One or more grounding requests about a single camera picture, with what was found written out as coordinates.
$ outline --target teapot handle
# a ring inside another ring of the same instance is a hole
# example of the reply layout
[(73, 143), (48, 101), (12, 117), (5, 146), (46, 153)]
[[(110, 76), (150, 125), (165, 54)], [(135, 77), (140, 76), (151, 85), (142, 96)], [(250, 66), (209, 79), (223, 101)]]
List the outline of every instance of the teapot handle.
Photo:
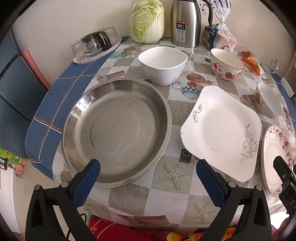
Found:
[(112, 47), (111, 41), (104, 31), (95, 32), (94, 38), (99, 42), (102, 51), (106, 51)]
[(209, 21), (209, 26), (211, 27), (212, 26), (212, 22), (213, 22), (213, 8), (212, 8), (212, 5), (209, 1), (207, 0), (201, 0), (203, 2), (205, 2), (209, 8), (209, 18), (208, 18), (208, 21)]

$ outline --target product label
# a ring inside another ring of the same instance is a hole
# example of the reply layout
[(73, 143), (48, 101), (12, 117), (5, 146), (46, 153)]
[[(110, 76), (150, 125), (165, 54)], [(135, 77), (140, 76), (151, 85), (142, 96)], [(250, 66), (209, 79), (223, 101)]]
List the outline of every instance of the product label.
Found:
[(177, 41), (185, 43), (185, 22), (176, 21)]

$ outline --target floral plate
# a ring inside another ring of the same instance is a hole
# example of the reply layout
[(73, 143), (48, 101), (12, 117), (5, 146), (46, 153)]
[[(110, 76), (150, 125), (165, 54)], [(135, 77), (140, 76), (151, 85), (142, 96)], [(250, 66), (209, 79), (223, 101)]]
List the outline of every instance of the floral plate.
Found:
[(185, 148), (199, 159), (240, 182), (253, 176), (261, 121), (218, 86), (202, 89), (180, 133)]
[(274, 159), (281, 156), (292, 168), (290, 143), (286, 135), (277, 126), (270, 126), (264, 135), (261, 151), (261, 169), (265, 187), (272, 196), (278, 197), (282, 191), (282, 181), (273, 167)]

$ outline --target oval plate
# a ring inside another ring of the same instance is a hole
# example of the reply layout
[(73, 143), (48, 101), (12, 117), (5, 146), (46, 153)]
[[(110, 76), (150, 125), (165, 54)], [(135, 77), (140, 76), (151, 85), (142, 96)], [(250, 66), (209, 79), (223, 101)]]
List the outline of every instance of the oval plate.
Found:
[(292, 168), (290, 143), (278, 126), (270, 126), (264, 135), (261, 148), (261, 169), (265, 187), (270, 194), (278, 197), (282, 191), (282, 181), (274, 169), (274, 159), (281, 156)]
[(171, 130), (170, 107), (157, 88), (143, 80), (112, 79), (87, 91), (73, 106), (62, 151), (74, 173), (92, 158), (100, 161), (94, 186), (120, 187), (159, 161)]

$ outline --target white wall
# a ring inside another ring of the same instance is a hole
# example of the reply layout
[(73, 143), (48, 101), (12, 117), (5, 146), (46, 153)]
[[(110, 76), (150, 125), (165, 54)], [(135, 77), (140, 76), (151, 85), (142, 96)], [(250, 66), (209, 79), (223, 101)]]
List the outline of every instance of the white wall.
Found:
[(8, 168), (7, 171), (1, 172), (1, 189), (0, 189), (0, 213), (10, 230), (20, 233), (15, 216), (15, 208), (13, 202), (13, 170)]
[[(70, 46), (80, 37), (108, 26), (115, 26), (120, 36), (127, 36), (130, 10), (136, 2), (37, 0), (17, 19), (13, 29), (21, 50), (30, 50), (41, 72), (52, 84), (72, 61)], [(172, 0), (161, 2), (166, 9), (165, 35), (168, 36)], [(207, 16), (202, 17), (204, 27)], [(259, 0), (232, 0), (226, 24), (239, 41), (238, 50), (251, 50), (261, 58), (267, 49), (278, 59), (279, 74), (285, 74), (294, 55), (292, 40), (276, 16)]]

